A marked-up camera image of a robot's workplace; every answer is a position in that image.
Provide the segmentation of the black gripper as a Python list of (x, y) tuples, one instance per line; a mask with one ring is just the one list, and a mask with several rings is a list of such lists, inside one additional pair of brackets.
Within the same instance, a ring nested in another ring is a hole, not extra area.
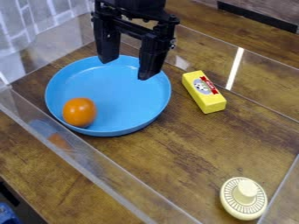
[(118, 57), (119, 33), (141, 39), (137, 79), (160, 73), (173, 46), (178, 18), (164, 10), (165, 0), (94, 0), (91, 12), (97, 57), (106, 64)]

